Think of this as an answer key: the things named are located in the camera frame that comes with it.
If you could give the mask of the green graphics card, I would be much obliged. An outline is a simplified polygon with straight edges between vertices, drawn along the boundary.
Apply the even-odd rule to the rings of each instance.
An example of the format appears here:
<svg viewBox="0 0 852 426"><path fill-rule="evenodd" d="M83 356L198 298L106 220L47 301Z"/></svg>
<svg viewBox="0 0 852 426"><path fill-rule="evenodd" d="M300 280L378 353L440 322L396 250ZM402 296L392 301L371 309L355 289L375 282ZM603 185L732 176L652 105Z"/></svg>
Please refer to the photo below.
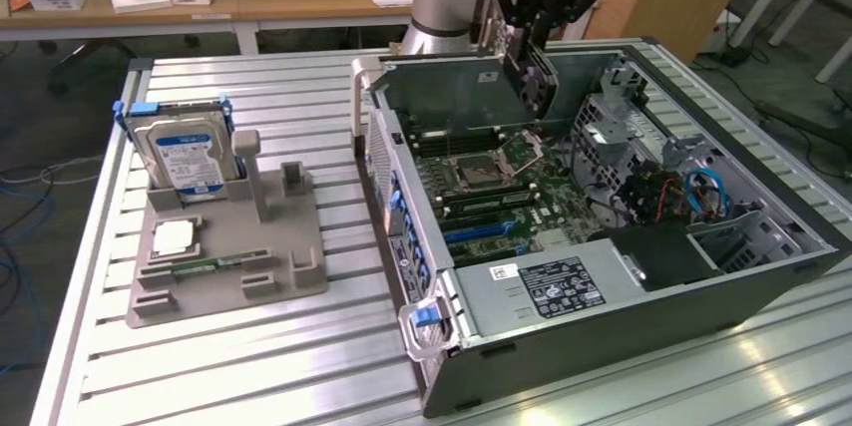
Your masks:
<svg viewBox="0 0 852 426"><path fill-rule="evenodd" d="M558 91L554 68L543 53L548 38L547 16L536 13L520 27L507 23L496 0L478 0L474 14L475 48L494 56L528 113L542 119Z"/></svg>

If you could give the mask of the black power adapter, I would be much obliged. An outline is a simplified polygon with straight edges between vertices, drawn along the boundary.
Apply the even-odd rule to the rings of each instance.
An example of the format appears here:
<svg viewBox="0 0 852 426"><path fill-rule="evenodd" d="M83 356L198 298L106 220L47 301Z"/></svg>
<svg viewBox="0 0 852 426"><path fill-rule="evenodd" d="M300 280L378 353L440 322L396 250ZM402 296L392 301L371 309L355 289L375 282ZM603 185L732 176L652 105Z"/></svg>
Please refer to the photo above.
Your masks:
<svg viewBox="0 0 852 426"><path fill-rule="evenodd" d="M716 54L716 61L728 68L736 68L751 58L751 50L746 47L728 46Z"/></svg>

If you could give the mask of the perforated metal disk bay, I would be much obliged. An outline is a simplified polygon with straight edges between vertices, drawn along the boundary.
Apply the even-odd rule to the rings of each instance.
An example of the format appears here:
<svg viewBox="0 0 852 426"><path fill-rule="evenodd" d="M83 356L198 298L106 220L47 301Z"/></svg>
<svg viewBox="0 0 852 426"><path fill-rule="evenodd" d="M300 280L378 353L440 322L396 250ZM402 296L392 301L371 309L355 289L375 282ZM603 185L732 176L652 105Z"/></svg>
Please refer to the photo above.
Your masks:
<svg viewBox="0 0 852 426"><path fill-rule="evenodd" d="M646 84L632 67L608 67L599 80L600 91L586 97L583 108L594 110L592 119L576 118L578 128L599 162L607 166L627 162L632 155L663 163L667 136L642 112L636 100Z"/></svg>

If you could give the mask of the CPU socket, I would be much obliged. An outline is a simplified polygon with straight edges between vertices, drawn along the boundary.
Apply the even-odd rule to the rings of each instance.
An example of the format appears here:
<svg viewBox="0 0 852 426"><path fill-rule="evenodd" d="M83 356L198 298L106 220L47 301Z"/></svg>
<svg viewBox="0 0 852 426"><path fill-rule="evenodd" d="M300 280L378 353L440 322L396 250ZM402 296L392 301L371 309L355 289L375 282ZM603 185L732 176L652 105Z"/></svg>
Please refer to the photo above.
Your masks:
<svg viewBox="0 0 852 426"><path fill-rule="evenodd" d="M503 173L488 154L458 157L452 161L459 183L470 190L503 184Z"/></svg>

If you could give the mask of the green motherboard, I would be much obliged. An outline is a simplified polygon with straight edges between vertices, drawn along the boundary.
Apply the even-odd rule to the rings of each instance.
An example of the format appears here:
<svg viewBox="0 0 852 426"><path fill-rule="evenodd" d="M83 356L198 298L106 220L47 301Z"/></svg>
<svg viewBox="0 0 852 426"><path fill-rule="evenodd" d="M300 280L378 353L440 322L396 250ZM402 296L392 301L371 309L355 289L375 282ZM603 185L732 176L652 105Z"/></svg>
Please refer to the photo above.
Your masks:
<svg viewBox="0 0 852 426"><path fill-rule="evenodd" d="M539 136L543 158L515 177L500 164L498 149L523 129ZM603 229L603 222L587 204L587 191L570 176L570 158L563 145L544 135L544 130L522 126L514 129L490 127L467 132L434 131L408 134L408 144L426 189L426 196L439 227L443 205L434 197L443 192L471 192L520 184L530 184L539 192L536 205L512 212L518 225L507 235L447 244L448 254L458 266L471 266L527 253L542 251L534 237L539 231L564 228L575 244ZM488 154L503 173L503 184L470 190L459 183L452 161L458 157ZM443 235L452 230L440 230Z"/></svg>

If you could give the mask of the long black expansion slot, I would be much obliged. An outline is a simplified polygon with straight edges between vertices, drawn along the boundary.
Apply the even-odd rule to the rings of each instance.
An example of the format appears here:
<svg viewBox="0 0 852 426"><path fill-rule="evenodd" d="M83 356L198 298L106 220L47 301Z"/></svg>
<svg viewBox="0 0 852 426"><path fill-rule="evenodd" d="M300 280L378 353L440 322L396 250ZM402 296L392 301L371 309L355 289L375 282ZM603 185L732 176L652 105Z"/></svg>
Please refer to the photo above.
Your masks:
<svg viewBox="0 0 852 426"><path fill-rule="evenodd" d="M439 221L439 227L442 230L456 230L499 224L507 220L515 220L512 212L482 213L456 218L443 218Z"/></svg>

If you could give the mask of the silver chipset heatsink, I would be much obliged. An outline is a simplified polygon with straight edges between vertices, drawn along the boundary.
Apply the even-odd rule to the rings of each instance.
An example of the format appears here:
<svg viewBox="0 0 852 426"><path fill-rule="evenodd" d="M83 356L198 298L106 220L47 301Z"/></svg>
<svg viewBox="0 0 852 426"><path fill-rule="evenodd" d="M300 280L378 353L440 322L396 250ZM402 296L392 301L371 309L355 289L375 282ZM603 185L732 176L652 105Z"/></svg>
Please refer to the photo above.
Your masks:
<svg viewBox="0 0 852 426"><path fill-rule="evenodd" d="M534 237L536 247L540 250L566 247L575 244L574 239L564 228L552 228L539 231Z"/></svg>

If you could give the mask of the black plastic shroud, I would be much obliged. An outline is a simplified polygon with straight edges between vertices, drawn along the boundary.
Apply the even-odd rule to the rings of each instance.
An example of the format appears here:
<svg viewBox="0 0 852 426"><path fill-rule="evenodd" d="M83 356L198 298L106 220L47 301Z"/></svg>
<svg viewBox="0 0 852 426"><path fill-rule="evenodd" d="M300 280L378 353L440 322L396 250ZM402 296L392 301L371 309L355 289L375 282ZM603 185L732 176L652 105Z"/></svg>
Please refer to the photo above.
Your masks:
<svg viewBox="0 0 852 426"><path fill-rule="evenodd" d="M642 271L647 291L722 275L682 224L615 228L608 237Z"/></svg>

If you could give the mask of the hard disk with blue caddy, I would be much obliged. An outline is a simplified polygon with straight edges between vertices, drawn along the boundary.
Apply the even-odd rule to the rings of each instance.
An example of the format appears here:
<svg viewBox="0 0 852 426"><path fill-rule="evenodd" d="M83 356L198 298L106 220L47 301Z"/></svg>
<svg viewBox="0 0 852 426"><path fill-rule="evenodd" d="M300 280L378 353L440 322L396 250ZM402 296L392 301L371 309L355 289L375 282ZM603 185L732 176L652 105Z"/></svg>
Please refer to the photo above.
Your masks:
<svg viewBox="0 0 852 426"><path fill-rule="evenodd" d="M243 176L232 152L232 104L118 101L114 120L130 136L156 189L188 202L212 198Z"/></svg>

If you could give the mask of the grey parts rack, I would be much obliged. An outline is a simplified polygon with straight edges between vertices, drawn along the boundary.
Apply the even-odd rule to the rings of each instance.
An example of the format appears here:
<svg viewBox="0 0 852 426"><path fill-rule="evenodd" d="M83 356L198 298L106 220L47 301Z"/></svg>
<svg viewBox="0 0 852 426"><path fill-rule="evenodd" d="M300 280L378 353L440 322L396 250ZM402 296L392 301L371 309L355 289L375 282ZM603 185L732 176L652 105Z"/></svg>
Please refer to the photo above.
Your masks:
<svg viewBox="0 0 852 426"><path fill-rule="evenodd" d="M316 295L330 286L314 180L303 163L262 171L255 130L232 135L232 152L247 173L215 200L188 204L175 190L147 191L126 322L140 328ZM198 257L150 257L155 225L194 219ZM263 255L215 272L142 274L148 266L232 255Z"/></svg>

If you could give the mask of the grey power supply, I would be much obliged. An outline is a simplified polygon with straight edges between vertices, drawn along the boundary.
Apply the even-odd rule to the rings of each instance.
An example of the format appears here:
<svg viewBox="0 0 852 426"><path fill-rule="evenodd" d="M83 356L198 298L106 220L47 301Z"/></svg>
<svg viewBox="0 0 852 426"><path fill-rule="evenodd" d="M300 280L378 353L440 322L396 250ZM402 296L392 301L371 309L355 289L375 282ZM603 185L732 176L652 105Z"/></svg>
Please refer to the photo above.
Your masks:
<svg viewBox="0 0 852 426"><path fill-rule="evenodd" d="M464 312L483 337L515 334L638 299L646 294L646 279L607 238L455 271Z"/></svg>

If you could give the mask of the blue case latch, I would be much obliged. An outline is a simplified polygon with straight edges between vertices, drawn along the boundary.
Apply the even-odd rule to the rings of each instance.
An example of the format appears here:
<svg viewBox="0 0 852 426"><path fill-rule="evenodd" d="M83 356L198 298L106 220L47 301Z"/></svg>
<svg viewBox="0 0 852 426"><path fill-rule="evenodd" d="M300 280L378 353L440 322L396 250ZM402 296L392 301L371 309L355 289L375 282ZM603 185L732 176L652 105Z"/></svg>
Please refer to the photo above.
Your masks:
<svg viewBox="0 0 852 426"><path fill-rule="evenodd" d="M419 307L411 315L411 321L415 328L426 328L440 324L442 320L442 313L436 305Z"/></svg>

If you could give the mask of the silver CPU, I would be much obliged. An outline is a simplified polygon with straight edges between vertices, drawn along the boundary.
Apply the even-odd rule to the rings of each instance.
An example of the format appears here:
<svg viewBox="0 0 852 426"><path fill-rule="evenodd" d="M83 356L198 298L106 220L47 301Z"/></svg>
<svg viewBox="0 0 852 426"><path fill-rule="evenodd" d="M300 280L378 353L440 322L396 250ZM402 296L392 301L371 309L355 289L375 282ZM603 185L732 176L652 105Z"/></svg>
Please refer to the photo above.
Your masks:
<svg viewBox="0 0 852 426"><path fill-rule="evenodd" d="M150 257L198 257L202 247L196 237L198 222L194 219L171 219L159 222L154 228Z"/></svg>

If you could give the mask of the green RAM stick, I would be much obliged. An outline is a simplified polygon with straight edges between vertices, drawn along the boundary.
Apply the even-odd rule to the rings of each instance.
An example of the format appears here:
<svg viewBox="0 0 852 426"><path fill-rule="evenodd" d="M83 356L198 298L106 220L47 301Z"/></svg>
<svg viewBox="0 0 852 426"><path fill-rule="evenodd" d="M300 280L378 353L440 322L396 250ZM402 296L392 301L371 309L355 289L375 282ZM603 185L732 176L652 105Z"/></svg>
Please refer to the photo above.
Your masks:
<svg viewBox="0 0 852 426"><path fill-rule="evenodd" d="M267 259L263 255L232 255L216 258L199 259L170 265L148 266L142 269L142 274L170 273L174 275L188 275L215 272L219 270L246 266L252 260Z"/></svg>

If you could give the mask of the black open PC case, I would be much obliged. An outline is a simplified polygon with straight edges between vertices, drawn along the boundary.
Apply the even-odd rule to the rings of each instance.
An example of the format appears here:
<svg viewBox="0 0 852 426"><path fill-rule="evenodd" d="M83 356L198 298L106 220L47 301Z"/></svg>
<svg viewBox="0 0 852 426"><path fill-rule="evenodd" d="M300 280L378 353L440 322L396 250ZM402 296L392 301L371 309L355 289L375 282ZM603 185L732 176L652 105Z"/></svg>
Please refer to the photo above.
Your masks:
<svg viewBox="0 0 852 426"><path fill-rule="evenodd" d="M355 153L406 353L424 414L472 409L527 388L588 372L746 322L794 287L852 257L852 205L667 50L650 41L574 42L544 52L558 79L550 109L524 108L499 60L487 54L371 55L354 63ZM607 166L580 135L586 97L608 67L630 66L647 84L640 110L667 136L663 163ZM803 253L654 291L594 313L480 336L455 284L448 254L418 173L408 134L532 126L563 145L570 176L587 191L603 229L716 223L763 211ZM442 323L411 315L436 305Z"/></svg>

